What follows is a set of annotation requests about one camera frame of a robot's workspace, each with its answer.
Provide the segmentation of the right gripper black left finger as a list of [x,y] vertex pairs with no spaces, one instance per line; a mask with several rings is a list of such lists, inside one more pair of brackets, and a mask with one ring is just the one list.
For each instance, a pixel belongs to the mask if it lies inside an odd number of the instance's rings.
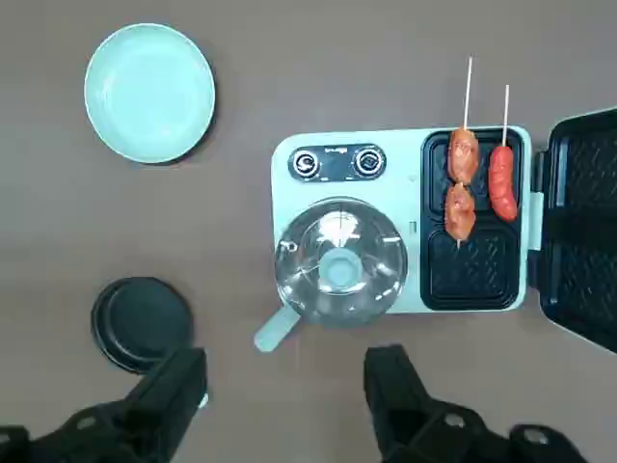
[[3,462],[169,462],[207,391],[206,353],[185,347],[121,399],[85,408],[37,439],[1,427]]

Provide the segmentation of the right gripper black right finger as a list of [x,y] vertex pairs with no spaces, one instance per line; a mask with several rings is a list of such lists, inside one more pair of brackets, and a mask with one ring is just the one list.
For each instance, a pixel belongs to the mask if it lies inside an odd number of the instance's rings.
[[400,344],[370,347],[363,388],[383,462],[584,462],[560,431],[517,424],[504,436],[475,411],[430,396]]

